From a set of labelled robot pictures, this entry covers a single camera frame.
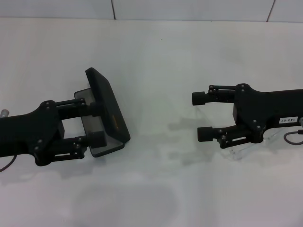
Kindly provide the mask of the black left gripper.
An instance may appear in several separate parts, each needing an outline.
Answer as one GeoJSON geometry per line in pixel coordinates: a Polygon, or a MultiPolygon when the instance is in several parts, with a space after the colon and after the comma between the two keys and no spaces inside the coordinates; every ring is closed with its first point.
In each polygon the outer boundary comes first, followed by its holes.
{"type": "Polygon", "coordinates": [[[0,119],[0,156],[28,154],[37,166],[83,159],[87,147],[106,146],[103,131],[64,138],[64,127],[55,101],[44,101],[34,111],[0,119]]]}

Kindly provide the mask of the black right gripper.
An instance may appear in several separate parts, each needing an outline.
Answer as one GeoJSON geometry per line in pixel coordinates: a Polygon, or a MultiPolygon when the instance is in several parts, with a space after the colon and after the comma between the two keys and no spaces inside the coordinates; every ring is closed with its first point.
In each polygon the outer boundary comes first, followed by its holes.
{"type": "Polygon", "coordinates": [[[303,90],[260,92],[248,84],[210,85],[208,92],[192,93],[192,105],[234,103],[236,125],[222,128],[199,127],[199,142],[217,140],[220,148],[260,143],[264,132],[272,128],[299,126],[303,117],[303,90]]]}

